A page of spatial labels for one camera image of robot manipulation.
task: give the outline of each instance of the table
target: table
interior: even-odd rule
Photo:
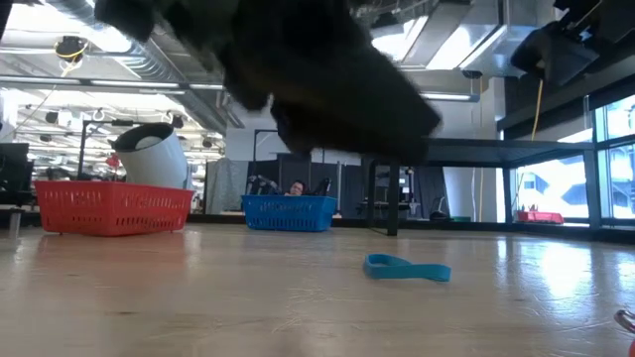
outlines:
[[[505,222],[510,224],[513,222],[511,170],[582,155],[586,175],[589,226],[591,229],[600,228],[597,155],[594,153],[593,144],[472,139],[427,139],[426,141],[429,144],[427,166],[502,169],[505,190]],[[372,188],[375,186],[375,175],[379,165],[390,167],[387,228],[389,236],[396,236],[399,230],[399,172],[401,167],[397,161],[376,159],[369,166],[367,226],[374,227],[375,190]]]

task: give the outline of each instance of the exposed pipe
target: exposed pipe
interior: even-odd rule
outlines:
[[[106,27],[98,23],[94,18],[94,8],[85,0],[49,0],[48,3],[61,13],[70,18],[81,21],[92,27],[95,31],[103,31]],[[154,43],[141,46],[132,41],[131,49],[126,52],[129,55],[141,56],[140,58],[117,59],[119,62],[130,68],[143,80],[150,81],[178,81],[184,82],[187,79],[178,72],[173,64]],[[222,115],[212,106],[207,105],[197,94],[187,91],[185,95],[174,98],[194,113],[201,126],[216,132],[225,133],[226,121]]]

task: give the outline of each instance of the blue rubber band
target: blue rubber band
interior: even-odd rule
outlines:
[[[372,279],[428,279],[449,282],[451,268],[440,264],[412,264],[388,254],[369,254],[364,273]]]

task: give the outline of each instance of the red basket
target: red basket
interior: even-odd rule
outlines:
[[[193,192],[102,181],[35,181],[48,232],[123,236],[183,229]]]

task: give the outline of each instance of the wooden floor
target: wooden floor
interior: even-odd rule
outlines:
[[[626,357],[635,250],[430,231],[189,226],[0,240],[0,355]],[[371,281],[368,253],[452,266]]]

